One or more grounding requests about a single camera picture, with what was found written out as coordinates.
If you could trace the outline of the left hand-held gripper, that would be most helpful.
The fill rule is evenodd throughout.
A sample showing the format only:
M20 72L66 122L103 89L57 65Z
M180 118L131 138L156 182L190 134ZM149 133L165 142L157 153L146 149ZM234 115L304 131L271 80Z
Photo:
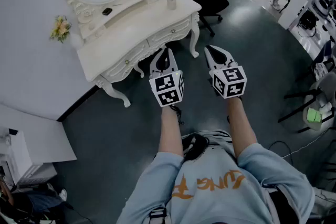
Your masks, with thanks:
M151 90L160 105L165 107L179 103L183 99L184 82L183 72L181 70L174 71L175 58L170 48L163 48L155 55L150 63L150 79Z

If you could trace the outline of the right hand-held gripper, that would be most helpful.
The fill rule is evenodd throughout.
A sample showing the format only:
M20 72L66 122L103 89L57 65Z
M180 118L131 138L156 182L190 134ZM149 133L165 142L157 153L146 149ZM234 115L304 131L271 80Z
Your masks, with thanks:
M205 57L210 68L209 81L218 96L228 99L244 94L247 84L246 74L237 62L230 62L232 57L228 51L209 45L205 47ZM229 64L220 67L221 63Z

